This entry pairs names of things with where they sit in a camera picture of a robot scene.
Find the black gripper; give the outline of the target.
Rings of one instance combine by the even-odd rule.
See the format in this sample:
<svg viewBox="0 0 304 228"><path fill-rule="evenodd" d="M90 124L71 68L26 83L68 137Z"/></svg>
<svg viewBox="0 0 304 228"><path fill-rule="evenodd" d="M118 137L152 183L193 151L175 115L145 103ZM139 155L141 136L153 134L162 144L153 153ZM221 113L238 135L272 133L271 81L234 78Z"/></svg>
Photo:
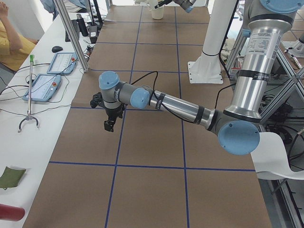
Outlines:
<svg viewBox="0 0 304 228"><path fill-rule="evenodd" d="M105 107L105 111L108 116L108 120L104 121L104 129L108 132L113 132L116 119L123 118L123 114L125 111L125 104L121 103L118 107L114 109Z"/></svg>

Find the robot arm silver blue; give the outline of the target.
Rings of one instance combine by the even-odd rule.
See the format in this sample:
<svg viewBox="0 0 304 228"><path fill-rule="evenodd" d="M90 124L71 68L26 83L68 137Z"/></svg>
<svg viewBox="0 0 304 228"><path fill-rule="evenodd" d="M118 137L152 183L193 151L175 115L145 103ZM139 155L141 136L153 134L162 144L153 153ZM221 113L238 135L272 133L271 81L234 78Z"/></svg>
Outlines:
<svg viewBox="0 0 304 228"><path fill-rule="evenodd" d="M113 71L99 77L102 106L108 119L105 130L111 132L126 105L143 109L148 105L167 110L174 116L204 126L218 137L219 144L235 155L251 153L260 142L258 125L260 102L270 79L271 69L284 33L292 28L301 0L252 0L244 12L244 25L250 31L249 42L231 104L223 111L207 109L166 93L120 80Z"/></svg>
<svg viewBox="0 0 304 228"><path fill-rule="evenodd" d="M163 3L165 5L174 2L180 5L187 13L190 13L193 10L193 5L196 0L164 0Z"/></svg>

